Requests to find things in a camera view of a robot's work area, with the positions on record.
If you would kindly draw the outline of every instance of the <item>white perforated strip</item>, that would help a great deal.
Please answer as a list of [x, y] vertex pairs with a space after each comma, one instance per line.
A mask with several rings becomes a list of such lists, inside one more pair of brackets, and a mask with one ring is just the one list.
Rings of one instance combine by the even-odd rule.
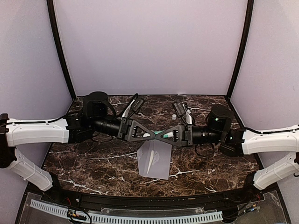
[[[54, 216], [61, 218], [67, 218], [67, 208], [59, 207], [56, 205], [31, 200], [32, 208], [38, 209], [40, 211], [47, 212]], [[77, 211], [77, 214], [83, 215], [86, 217], [86, 214], [83, 212]], [[105, 216], [101, 214], [89, 213], [92, 218], [93, 224], [201, 224], [201, 223], [210, 223], [223, 220], [222, 211], [211, 212], [200, 215], [193, 216], [182, 216], [182, 217], [161, 217], [161, 218], [148, 218], [148, 217], [119, 217], [119, 216]]]

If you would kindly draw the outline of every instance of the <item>sheet of paper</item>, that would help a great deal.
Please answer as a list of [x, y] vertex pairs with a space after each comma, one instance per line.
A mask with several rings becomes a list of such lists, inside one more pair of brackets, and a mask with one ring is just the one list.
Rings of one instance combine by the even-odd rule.
[[[139, 175], [168, 180], [171, 147], [172, 145], [158, 140], [146, 141], [137, 151]], [[154, 156], [150, 164], [152, 151], [154, 151]]]

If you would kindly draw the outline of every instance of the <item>black vertical post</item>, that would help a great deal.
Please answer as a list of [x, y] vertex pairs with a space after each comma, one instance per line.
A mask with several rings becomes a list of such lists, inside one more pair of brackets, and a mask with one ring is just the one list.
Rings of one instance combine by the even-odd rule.
[[47, 0], [47, 5], [48, 5], [48, 12], [49, 12], [49, 18], [50, 18], [50, 23], [51, 23], [51, 28], [52, 28], [52, 33], [54, 37], [54, 42], [56, 45], [56, 51], [58, 54], [58, 58], [60, 61], [61, 69], [64, 74], [64, 78], [66, 81], [67, 88], [69, 89], [71, 98], [74, 100], [76, 98], [76, 93], [73, 87], [73, 84], [71, 83], [71, 77], [69, 74], [69, 71], [66, 66], [66, 61], [64, 58], [64, 52], [62, 50], [62, 45], [59, 37], [59, 32], [58, 32], [58, 27], [57, 27], [57, 21], [55, 17], [55, 10], [54, 10], [54, 3], [53, 0]]
[[242, 64], [245, 47], [246, 47], [246, 42], [247, 42], [247, 38], [248, 38], [248, 33], [249, 33], [249, 28], [250, 28], [250, 23], [251, 23], [253, 4], [254, 4], [254, 0], [248, 0], [239, 52], [238, 52], [237, 60], [235, 62], [235, 68], [234, 68], [234, 72], [232, 75], [232, 79], [230, 80], [228, 92], [226, 94], [228, 99], [230, 99], [232, 97], [232, 94], [233, 94], [233, 91], [235, 88], [235, 83], [237, 82], [238, 74], [240, 72], [240, 67]]

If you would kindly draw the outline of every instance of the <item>brown marble surface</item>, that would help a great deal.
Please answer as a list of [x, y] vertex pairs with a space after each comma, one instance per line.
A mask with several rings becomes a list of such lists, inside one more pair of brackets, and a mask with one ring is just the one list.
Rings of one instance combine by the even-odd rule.
[[[109, 97], [120, 112], [130, 96]], [[144, 96], [146, 103], [132, 118], [150, 130], [165, 130], [179, 124], [171, 120], [172, 102], [187, 102], [197, 125], [204, 125], [206, 115], [214, 104], [227, 103], [223, 96]], [[70, 111], [82, 107], [76, 99]], [[99, 134], [98, 141], [110, 137]], [[143, 142], [128, 143], [113, 138], [106, 143], [87, 140], [78, 144], [53, 144], [44, 169], [56, 174], [64, 189], [110, 196], [187, 196], [237, 189], [243, 186], [248, 173], [258, 170], [254, 156], [227, 157], [217, 147], [208, 158], [198, 157], [194, 148], [172, 147], [169, 180], [139, 176], [137, 150]], [[209, 154], [209, 145], [199, 148]]]

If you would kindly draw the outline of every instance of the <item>white wall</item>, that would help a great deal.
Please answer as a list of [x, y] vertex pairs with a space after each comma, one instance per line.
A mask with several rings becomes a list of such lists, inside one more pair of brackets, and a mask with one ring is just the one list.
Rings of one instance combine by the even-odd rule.
[[[232, 102], [245, 126], [273, 129], [299, 124], [299, 2], [255, 1], [248, 43]], [[268, 166], [285, 153], [260, 154]], [[298, 223], [299, 178], [278, 182]]]
[[[59, 64], [45, 0], [0, 1], [0, 113], [50, 119], [71, 103]], [[49, 144], [18, 147], [41, 165]], [[0, 224], [13, 224], [27, 182], [0, 169]]]
[[77, 95], [226, 94], [247, 0], [55, 0]]

